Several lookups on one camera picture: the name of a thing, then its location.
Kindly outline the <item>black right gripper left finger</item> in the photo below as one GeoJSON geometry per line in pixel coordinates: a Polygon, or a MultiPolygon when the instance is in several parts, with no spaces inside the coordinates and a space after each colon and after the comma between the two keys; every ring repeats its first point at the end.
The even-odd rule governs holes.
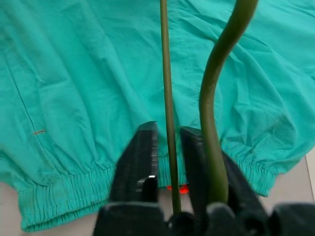
{"type": "Polygon", "coordinates": [[[121,155],[110,202],[158,202],[158,131],[155,121],[138,127],[121,155]]]}

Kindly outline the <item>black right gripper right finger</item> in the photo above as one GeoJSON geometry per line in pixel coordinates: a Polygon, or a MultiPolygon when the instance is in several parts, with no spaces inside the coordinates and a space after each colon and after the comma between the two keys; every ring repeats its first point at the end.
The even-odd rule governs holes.
{"type": "MultiPolygon", "coordinates": [[[[180,128],[182,152],[185,162],[189,195],[194,206],[207,206],[212,181],[210,180],[205,158],[205,145],[201,130],[182,126],[180,128]]],[[[238,165],[224,152],[222,158],[229,184],[229,206],[259,206],[260,201],[250,187],[238,165]]]]}

